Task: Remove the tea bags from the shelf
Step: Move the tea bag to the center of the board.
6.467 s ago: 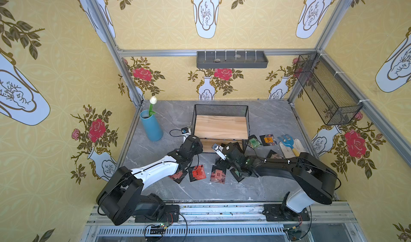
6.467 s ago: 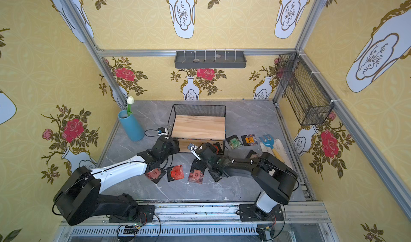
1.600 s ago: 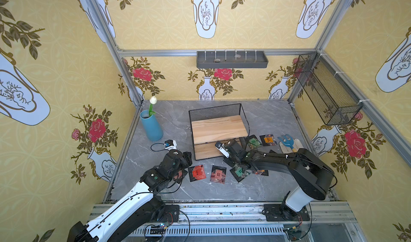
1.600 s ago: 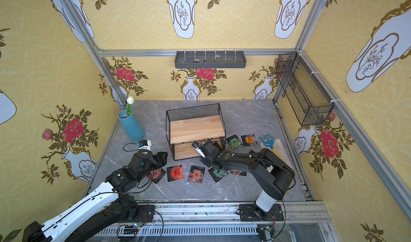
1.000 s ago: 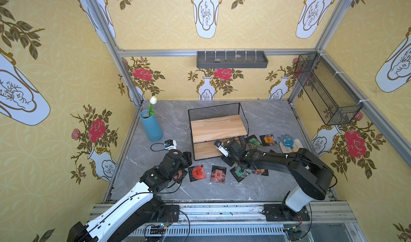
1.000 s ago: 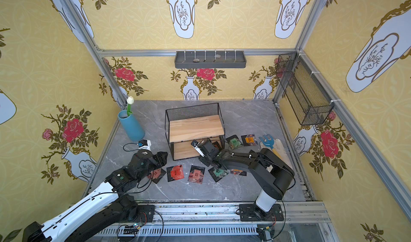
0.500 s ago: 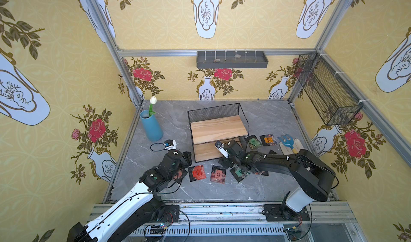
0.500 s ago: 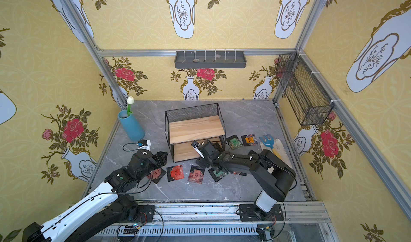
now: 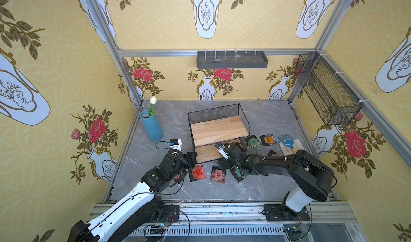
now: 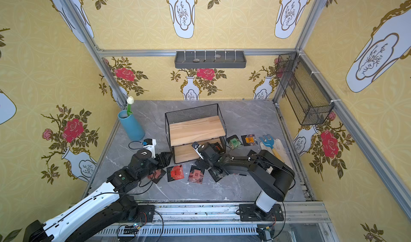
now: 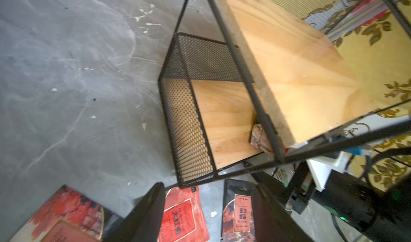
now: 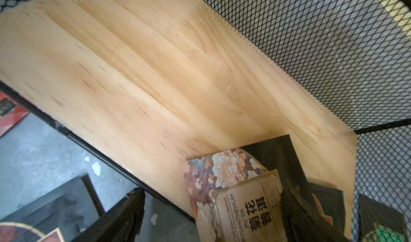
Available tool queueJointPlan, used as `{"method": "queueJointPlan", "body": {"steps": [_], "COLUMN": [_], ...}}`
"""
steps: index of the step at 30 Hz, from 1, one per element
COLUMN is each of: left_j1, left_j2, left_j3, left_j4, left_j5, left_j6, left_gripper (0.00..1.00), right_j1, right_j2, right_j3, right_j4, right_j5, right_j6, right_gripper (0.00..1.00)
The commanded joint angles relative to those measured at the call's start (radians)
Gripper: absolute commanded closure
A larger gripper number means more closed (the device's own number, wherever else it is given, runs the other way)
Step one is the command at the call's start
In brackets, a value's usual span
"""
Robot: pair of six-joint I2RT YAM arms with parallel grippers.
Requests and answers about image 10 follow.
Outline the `pink label black tea bag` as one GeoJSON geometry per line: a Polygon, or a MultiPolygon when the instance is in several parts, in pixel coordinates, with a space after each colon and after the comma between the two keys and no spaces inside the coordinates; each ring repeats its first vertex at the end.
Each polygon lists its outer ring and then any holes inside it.
{"type": "Polygon", "coordinates": [[[191,166],[189,176],[188,176],[188,182],[189,183],[195,183],[195,184],[202,184],[203,179],[204,179],[204,168],[197,167],[195,165],[191,166]]]}

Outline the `green label tea bag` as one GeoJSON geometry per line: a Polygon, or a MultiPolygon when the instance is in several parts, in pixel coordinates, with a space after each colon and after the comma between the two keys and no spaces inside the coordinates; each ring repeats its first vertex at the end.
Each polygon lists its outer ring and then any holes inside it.
{"type": "Polygon", "coordinates": [[[227,143],[228,146],[231,150],[234,150],[236,148],[242,147],[243,143],[242,141],[238,138],[237,135],[233,135],[227,138],[227,143]]]}

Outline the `red label tea bag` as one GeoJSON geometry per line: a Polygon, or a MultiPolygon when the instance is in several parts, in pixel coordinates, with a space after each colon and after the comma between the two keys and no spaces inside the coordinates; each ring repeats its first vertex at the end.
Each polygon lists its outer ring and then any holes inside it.
{"type": "Polygon", "coordinates": [[[173,167],[167,167],[167,180],[168,182],[177,181],[185,177],[183,166],[176,165],[173,167]]]}

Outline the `orange label tea bag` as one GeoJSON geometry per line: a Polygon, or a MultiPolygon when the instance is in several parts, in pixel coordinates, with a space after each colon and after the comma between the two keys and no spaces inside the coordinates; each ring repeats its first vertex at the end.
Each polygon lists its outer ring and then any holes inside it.
{"type": "Polygon", "coordinates": [[[257,139],[254,134],[242,135],[241,140],[244,146],[256,146],[258,145],[257,139]]]}

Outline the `red tea bag shelf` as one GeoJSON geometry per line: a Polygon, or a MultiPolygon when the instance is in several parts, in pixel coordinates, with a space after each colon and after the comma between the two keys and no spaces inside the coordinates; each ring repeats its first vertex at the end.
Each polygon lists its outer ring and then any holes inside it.
{"type": "Polygon", "coordinates": [[[211,146],[214,149],[214,151],[216,151],[218,154],[225,153],[224,147],[222,147],[219,142],[212,143],[211,146]]]}

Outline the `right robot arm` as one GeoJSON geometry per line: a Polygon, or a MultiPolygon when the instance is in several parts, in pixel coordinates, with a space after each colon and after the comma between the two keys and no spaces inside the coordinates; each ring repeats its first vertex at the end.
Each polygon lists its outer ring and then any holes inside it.
{"type": "Polygon", "coordinates": [[[206,169],[215,182],[229,175],[251,176],[261,192],[253,204],[241,204],[237,211],[240,220],[283,221],[285,212],[279,209],[288,191],[295,184],[294,171],[269,151],[248,156],[223,153],[219,143],[192,144],[200,159],[196,164],[206,169]]]}

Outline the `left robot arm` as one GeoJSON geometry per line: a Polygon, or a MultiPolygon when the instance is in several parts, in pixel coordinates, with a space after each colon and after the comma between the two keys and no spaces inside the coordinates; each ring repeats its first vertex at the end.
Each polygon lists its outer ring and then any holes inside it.
{"type": "Polygon", "coordinates": [[[146,177],[168,167],[172,153],[153,155],[148,149],[138,150],[128,166],[114,172],[94,192],[62,214],[45,223],[34,221],[25,230],[25,242],[84,242],[106,227],[120,222],[143,223],[153,220],[153,205],[139,206],[136,188],[146,177]]]}

